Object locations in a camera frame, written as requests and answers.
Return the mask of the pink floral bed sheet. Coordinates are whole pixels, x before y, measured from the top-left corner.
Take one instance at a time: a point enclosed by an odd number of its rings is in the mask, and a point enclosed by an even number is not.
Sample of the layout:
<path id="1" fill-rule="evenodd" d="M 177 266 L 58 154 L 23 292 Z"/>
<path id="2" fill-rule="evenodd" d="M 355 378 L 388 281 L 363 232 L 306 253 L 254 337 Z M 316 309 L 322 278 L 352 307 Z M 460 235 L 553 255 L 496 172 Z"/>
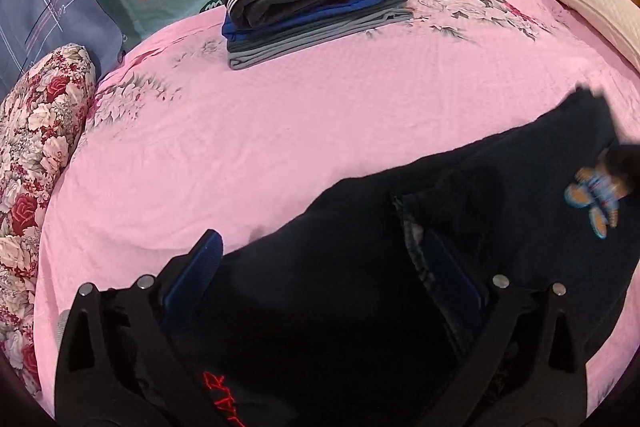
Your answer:
<path id="1" fill-rule="evenodd" d="M 86 282 L 123 287 L 207 229 L 235 249 L 323 190 L 533 121 L 577 85 L 639 137 L 639 76 L 556 0 L 410 0 L 414 17 L 230 69 L 224 10 L 169 25 L 100 83 L 40 239 L 35 354 Z"/>

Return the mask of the grey folded garment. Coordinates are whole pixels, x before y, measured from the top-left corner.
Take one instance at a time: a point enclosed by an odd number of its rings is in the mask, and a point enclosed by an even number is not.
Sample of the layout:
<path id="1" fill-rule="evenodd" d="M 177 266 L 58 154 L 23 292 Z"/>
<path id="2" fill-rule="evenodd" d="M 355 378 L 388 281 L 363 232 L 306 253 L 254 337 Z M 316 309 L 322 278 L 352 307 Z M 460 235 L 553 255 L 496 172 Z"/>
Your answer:
<path id="1" fill-rule="evenodd" d="M 240 42 L 226 39 L 229 68 L 244 70 L 332 40 L 392 23 L 406 22 L 412 18 L 407 2 L 408 0 L 382 0 L 377 6 L 351 14 L 250 37 Z"/>

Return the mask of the blue plaid pillow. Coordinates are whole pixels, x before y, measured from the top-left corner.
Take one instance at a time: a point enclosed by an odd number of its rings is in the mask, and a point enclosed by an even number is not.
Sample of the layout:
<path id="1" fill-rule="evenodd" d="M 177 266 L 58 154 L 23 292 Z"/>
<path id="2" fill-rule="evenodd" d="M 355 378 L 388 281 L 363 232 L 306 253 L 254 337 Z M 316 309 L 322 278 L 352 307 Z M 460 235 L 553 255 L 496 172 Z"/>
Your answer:
<path id="1" fill-rule="evenodd" d="M 96 0 L 1 0 L 1 95 L 66 44 L 88 50 L 98 78 L 122 58 L 122 33 Z"/>

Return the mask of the black pants grey waistband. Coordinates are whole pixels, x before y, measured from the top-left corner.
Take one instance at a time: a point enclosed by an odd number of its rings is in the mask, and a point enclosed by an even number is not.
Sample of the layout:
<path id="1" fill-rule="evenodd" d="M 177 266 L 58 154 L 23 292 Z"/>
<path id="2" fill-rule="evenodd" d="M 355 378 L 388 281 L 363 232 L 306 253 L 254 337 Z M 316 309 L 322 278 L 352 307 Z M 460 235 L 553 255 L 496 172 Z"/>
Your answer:
<path id="1" fill-rule="evenodd" d="M 182 365 L 221 426 L 426 426 L 459 343 L 420 276 L 419 235 L 510 245 L 556 277 L 587 363 L 639 261 L 639 178 L 612 176 L 608 101 L 577 88 L 536 121 L 348 178 L 299 216 L 222 253 Z"/>

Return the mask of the cream textured pillow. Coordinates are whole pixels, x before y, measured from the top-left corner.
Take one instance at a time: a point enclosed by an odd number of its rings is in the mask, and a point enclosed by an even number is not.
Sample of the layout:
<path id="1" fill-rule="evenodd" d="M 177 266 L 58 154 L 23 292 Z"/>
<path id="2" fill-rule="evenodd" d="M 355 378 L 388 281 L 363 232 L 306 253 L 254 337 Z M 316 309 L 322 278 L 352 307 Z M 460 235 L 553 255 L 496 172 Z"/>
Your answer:
<path id="1" fill-rule="evenodd" d="M 558 0 L 579 13 L 639 71 L 640 10 L 631 0 Z"/>

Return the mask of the red floral rolled quilt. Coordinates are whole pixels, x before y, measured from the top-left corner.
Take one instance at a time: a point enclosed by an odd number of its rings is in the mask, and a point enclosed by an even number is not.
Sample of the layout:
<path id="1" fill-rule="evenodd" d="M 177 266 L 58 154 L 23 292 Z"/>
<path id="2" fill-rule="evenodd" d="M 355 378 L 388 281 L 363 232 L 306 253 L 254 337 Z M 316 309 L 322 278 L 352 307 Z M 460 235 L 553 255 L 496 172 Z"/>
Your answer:
<path id="1" fill-rule="evenodd" d="M 33 395 L 41 386 L 34 309 L 40 234 L 96 90 L 85 47 L 54 49 L 1 102 L 1 352 Z"/>

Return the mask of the blue folded garment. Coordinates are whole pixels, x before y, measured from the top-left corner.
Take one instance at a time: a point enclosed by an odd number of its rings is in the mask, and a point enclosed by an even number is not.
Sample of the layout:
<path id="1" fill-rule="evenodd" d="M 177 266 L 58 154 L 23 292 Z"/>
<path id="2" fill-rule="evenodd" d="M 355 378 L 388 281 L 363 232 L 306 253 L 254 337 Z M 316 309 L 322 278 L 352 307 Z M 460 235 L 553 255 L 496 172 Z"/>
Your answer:
<path id="1" fill-rule="evenodd" d="M 221 27 L 221 35 L 224 36 L 225 39 L 230 40 L 230 42 L 240 42 L 250 37 L 288 30 L 289 28 L 296 28 L 296 26 L 302 26 L 306 23 L 319 22 L 342 16 L 343 14 L 351 14 L 361 9 L 377 6 L 380 2 L 382 2 L 382 0 L 334 0 L 333 2 L 327 2 L 318 7 L 305 10 L 302 13 L 296 14 L 296 16 L 288 17 L 282 21 L 258 26 L 258 28 L 249 28 L 248 30 L 238 28 L 231 21 L 230 16 L 226 14 L 224 24 L 222 24 Z"/>

